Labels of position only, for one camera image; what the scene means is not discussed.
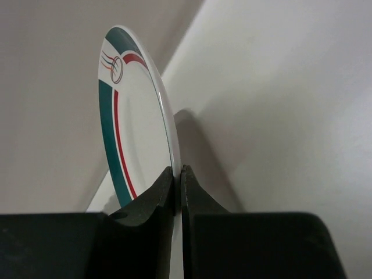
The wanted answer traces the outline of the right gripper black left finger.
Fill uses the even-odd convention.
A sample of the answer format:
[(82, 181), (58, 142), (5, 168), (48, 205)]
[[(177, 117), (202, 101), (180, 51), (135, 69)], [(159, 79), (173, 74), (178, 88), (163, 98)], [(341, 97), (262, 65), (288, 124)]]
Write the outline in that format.
[(110, 217), (123, 232), (110, 247), (109, 278), (169, 278), (174, 228), (175, 187), (171, 167)]

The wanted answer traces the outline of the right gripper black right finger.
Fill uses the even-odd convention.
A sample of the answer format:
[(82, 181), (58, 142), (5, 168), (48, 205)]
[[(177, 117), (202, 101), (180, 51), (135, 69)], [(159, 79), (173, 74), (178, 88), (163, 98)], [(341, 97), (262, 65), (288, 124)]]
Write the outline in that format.
[(184, 278), (241, 278), (241, 259), (230, 213), (199, 184), (191, 166), (181, 171)]

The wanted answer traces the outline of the white plate green red rim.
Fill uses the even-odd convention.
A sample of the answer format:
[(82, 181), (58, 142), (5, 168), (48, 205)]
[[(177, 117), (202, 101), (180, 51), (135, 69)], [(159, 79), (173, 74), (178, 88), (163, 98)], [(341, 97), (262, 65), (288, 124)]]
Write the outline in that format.
[(99, 56), (98, 99), (102, 137), (113, 186), (124, 207), (181, 156), (174, 115), (162, 78), (144, 44), (128, 27), (113, 26)]

